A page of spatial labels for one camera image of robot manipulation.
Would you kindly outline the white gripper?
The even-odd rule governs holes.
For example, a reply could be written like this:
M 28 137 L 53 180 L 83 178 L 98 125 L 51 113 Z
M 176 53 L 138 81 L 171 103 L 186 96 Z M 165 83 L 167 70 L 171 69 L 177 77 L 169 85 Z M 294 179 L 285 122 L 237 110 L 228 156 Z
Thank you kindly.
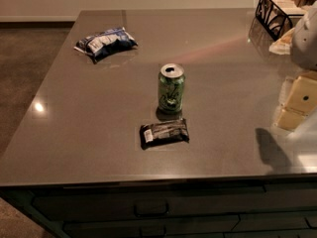
M 312 5 L 294 28 L 291 59 L 305 69 L 296 78 L 287 77 L 279 95 L 275 125 L 294 131 L 317 107 L 317 5 Z

